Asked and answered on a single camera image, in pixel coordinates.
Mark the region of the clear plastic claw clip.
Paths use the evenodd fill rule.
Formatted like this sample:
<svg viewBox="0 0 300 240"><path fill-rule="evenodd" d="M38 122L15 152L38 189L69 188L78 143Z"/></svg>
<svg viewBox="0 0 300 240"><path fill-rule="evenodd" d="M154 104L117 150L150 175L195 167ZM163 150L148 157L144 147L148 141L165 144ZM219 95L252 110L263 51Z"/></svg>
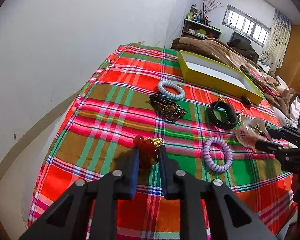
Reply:
<svg viewBox="0 0 300 240"><path fill-rule="evenodd" d="M257 154L261 153L255 146L258 140L273 142L266 129L266 123L259 118L249 119L247 117L242 117L239 126L235 130L235 135L242 146L251 149Z"/></svg>

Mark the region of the small dark hair clip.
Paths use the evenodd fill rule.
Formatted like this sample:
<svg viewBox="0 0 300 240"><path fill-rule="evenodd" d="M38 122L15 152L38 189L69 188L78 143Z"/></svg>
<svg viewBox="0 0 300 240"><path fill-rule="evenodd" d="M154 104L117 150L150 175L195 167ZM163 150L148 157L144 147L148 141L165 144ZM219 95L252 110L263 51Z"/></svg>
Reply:
<svg viewBox="0 0 300 240"><path fill-rule="evenodd" d="M251 100L249 98L244 97L244 96L241 97L241 102L247 108L250 108L253 105L251 103Z"/></svg>

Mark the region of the folded plaid cloth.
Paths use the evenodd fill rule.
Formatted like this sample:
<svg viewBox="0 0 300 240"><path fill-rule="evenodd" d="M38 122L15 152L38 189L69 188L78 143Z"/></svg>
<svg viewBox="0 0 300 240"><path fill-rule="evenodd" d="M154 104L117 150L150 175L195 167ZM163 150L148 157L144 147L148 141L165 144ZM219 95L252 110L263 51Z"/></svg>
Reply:
<svg viewBox="0 0 300 240"><path fill-rule="evenodd" d="M269 94L276 98L281 96L276 86L272 82L268 81L265 77L262 77L256 71L244 65L241 65L240 69L263 93Z"/></svg>

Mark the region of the wooden wardrobe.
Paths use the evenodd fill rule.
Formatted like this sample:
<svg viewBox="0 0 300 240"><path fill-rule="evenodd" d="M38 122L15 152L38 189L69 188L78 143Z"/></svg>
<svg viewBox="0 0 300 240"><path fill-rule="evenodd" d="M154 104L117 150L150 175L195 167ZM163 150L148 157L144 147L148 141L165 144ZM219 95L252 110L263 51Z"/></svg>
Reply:
<svg viewBox="0 0 300 240"><path fill-rule="evenodd" d="M300 92L300 25L292 25L288 46L281 68L277 68L276 75L289 88Z"/></svg>

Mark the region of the floral curtain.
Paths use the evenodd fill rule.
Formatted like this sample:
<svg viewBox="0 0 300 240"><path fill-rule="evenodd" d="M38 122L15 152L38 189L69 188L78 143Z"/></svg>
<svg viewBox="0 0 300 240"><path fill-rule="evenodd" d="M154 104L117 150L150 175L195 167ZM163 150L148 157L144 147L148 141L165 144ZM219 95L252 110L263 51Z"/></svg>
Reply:
<svg viewBox="0 0 300 240"><path fill-rule="evenodd" d="M270 72L275 72L277 68L282 67L291 29L291 20L276 9L266 45L263 47L259 58L259 61L270 68Z"/></svg>

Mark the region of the dark jacket pile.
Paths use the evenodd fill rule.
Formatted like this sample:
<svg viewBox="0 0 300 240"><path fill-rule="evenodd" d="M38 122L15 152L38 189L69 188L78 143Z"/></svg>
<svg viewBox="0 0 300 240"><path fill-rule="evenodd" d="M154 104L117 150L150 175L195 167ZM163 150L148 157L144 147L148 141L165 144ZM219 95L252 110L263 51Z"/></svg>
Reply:
<svg viewBox="0 0 300 240"><path fill-rule="evenodd" d="M245 58L257 63L259 55L251 46L251 41L243 35L234 31L227 45Z"/></svg>

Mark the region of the brown fleece blanket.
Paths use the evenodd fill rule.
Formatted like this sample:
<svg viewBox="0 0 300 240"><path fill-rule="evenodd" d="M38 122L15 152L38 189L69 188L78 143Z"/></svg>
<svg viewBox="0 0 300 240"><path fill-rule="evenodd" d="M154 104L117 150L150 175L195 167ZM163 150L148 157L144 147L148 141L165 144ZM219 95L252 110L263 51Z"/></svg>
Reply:
<svg viewBox="0 0 300 240"><path fill-rule="evenodd" d="M300 94L294 89L288 88L279 77L267 74L256 63L245 58L220 40L208 38L201 41L191 37L182 37L176 38L172 42L171 48L208 57L239 71L241 71L241 65L256 71L262 77L272 82L281 94L279 98L276 98L262 92L271 105L280 125L300 127Z"/></svg>

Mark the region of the yellow-green shallow box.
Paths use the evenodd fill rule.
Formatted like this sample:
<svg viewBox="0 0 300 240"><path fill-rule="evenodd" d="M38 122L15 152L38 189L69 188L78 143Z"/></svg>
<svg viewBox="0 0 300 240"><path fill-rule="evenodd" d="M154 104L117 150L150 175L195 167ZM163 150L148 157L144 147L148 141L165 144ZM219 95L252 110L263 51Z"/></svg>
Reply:
<svg viewBox="0 0 300 240"><path fill-rule="evenodd" d="M186 82L237 98L245 97L255 105L264 99L256 85L242 71L184 50L179 51L178 61Z"/></svg>

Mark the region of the plaid bed cloth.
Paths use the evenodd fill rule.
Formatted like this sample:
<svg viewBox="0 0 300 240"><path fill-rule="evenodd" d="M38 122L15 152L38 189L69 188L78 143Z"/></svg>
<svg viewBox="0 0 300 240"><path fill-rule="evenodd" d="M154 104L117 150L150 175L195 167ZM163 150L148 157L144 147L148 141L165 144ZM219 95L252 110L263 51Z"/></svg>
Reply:
<svg viewBox="0 0 300 240"><path fill-rule="evenodd" d="M149 97L161 80L185 90L179 105L186 114L174 123L158 115ZM213 174L201 158L204 142L223 139L233 153L229 170L218 178L278 233L296 212L292 175L282 171L271 155L243 147L233 131L211 124L206 110L217 92L183 80L176 51L139 44L121 45L83 86L41 163L26 222L33 224L77 179L100 179L114 170L133 147L133 139L161 138L168 156L196 178L211 181Z"/></svg>

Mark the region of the wooden shelf unit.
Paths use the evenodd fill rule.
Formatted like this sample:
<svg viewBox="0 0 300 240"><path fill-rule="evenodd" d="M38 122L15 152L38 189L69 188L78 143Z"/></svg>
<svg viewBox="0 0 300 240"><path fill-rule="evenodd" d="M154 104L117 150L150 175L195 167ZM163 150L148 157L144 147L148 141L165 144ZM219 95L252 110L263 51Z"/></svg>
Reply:
<svg viewBox="0 0 300 240"><path fill-rule="evenodd" d="M207 38L219 39L221 34L222 32L214 27L185 18L181 37L191 37L199 40Z"/></svg>

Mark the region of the dried branch bouquet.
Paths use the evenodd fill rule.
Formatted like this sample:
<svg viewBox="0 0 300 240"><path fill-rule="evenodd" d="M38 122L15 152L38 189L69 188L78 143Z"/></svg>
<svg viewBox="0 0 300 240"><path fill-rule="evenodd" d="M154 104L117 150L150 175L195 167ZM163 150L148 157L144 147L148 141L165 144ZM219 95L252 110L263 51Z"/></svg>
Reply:
<svg viewBox="0 0 300 240"><path fill-rule="evenodd" d="M202 0L202 6L204 17L207 17L208 13L212 12L213 10L224 7L224 5L222 5L221 1L219 0Z"/></svg>

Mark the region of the window with white frame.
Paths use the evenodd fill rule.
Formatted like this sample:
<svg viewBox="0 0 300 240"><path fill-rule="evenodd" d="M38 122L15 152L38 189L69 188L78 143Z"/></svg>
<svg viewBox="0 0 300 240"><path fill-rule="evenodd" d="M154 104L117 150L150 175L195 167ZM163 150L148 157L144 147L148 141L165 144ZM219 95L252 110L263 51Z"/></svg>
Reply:
<svg viewBox="0 0 300 240"><path fill-rule="evenodd" d="M232 5L227 5L226 7L223 25L249 38L262 47L266 44L270 33L270 28L265 24Z"/></svg>

